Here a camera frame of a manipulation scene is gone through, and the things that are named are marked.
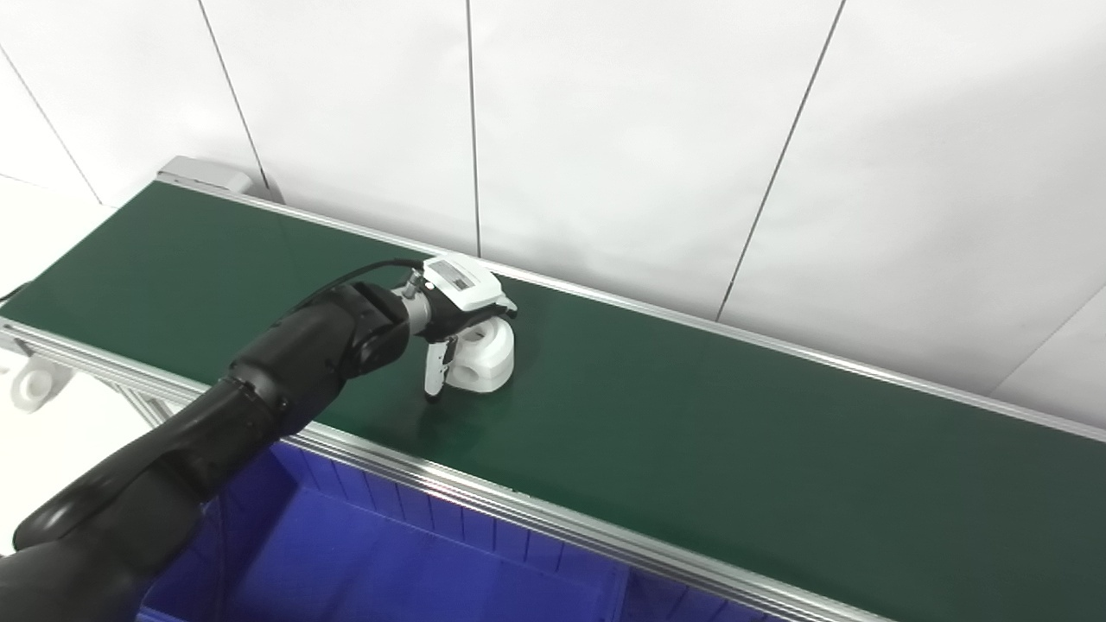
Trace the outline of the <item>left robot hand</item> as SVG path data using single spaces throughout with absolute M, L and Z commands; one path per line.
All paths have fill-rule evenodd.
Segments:
M 422 394 L 437 402 L 446 387 L 493 393 L 512 377 L 518 307 L 486 265 L 446 253 L 416 265 L 396 289 L 410 318 L 410 333 L 426 341 Z

